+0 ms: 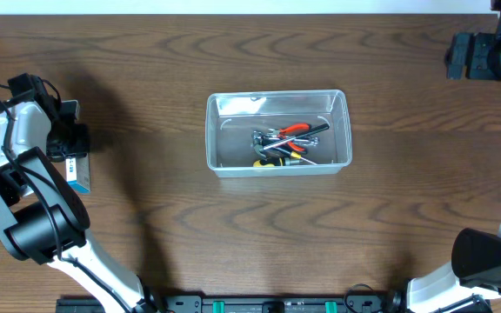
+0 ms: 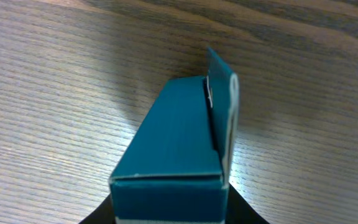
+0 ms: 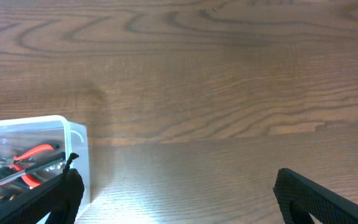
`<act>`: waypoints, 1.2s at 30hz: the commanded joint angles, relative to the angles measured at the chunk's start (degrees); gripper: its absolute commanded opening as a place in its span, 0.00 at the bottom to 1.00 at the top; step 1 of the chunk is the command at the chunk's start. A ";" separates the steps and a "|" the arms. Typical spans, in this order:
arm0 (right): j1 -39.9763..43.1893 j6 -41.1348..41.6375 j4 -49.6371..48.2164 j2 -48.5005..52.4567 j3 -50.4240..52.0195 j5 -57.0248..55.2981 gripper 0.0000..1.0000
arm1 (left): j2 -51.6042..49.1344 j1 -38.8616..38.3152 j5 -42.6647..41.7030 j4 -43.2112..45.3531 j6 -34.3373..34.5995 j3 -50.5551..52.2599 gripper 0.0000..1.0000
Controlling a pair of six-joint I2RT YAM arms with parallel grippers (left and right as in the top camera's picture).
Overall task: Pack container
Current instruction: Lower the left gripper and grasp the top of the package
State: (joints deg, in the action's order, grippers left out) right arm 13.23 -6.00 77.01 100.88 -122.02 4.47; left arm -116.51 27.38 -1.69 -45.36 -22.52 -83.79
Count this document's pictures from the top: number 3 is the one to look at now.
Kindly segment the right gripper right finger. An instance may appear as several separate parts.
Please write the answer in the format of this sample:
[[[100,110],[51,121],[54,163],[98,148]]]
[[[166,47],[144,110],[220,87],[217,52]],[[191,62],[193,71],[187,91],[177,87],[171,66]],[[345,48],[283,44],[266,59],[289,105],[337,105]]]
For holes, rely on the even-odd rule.
[[[358,224],[358,204],[295,171],[278,171],[273,192],[285,223]]]

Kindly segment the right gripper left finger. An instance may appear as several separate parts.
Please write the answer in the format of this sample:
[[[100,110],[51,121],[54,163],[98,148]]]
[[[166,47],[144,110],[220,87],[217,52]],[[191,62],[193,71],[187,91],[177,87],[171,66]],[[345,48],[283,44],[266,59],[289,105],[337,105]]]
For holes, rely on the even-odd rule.
[[[70,167],[79,155],[72,152],[61,174],[0,204],[0,223],[74,223],[85,191],[83,179]]]

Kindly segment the red handled pliers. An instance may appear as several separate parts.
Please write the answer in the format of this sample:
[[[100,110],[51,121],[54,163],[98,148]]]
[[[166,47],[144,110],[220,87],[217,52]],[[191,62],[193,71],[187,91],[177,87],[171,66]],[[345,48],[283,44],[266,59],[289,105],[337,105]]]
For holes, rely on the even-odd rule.
[[[58,144],[40,144],[38,146],[29,149],[21,155],[15,155],[2,160],[1,167],[8,167],[13,171],[22,171],[34,165],[34,157],[43,155],[45,153],[50,154],[52,151],[57,151],[60,148]],[[31,174],[25,174],[21,177],[21,180],[30,188],[38,187],[41,181],[37,180]]]

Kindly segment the silver ratchet wrench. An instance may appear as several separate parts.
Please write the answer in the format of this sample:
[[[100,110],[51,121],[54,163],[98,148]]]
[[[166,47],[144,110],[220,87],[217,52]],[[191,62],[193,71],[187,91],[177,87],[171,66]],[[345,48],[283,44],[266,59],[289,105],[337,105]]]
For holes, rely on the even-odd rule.
[[[19,161],[19,162],[13,162],[13,163],[10,163],[8,161],[0,161],[0,168],[9,167],[10,165],[17,165],[17,166],[21,166],[23,168],[27,168],[34,164],[36,164],[35,161]],[[54,169],[62,169],[65,167],[65,165],[66,165],[65,161],[60,161],[60,162],[57,162],[56,164],[52,164],[52,165],[46,167],[45,169],[46,169],[46,171],[54,170]]]

